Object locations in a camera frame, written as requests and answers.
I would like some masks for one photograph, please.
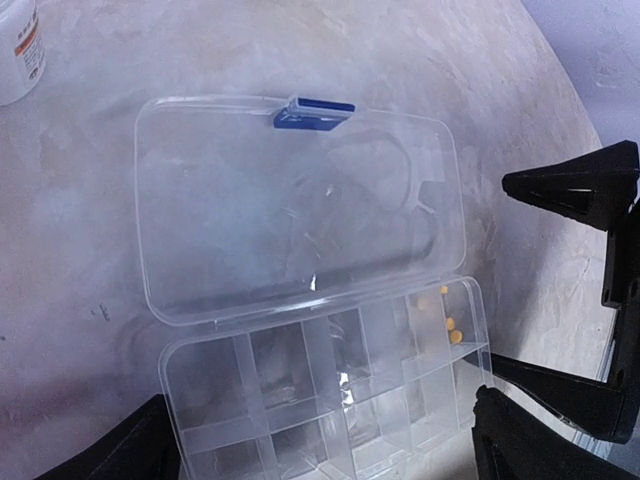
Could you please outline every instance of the concrete surface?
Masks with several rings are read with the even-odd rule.
[[[133,122],[159,95],[298,92],[443,120],[459,152],[463,270],[484,290],[494,350],[595,375],[611,320],[604,235],[500,189],[508,171],[600,146],[519,1],[40,7],[47,71],[0,110],[0,477],[52,468],[159,390],[176,332],[144,304],[132,184]],[[453,442],[417,477],[472,476],[468,436]]]
[[[523,0],[584,102],[604,145],[638,141],[640,4]]]

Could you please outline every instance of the plastic box lid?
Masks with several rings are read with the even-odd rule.
[[[147,302],[192,327],[159,371],[193,480],[391,475],[492,382],[446,126],[303,100],[136,122]]]
[[[220,322],[454,270],[465,252],[452,136],[358,108],[331,131],[275,128],[290,102],[166,98],[136,122],[147,301]]]

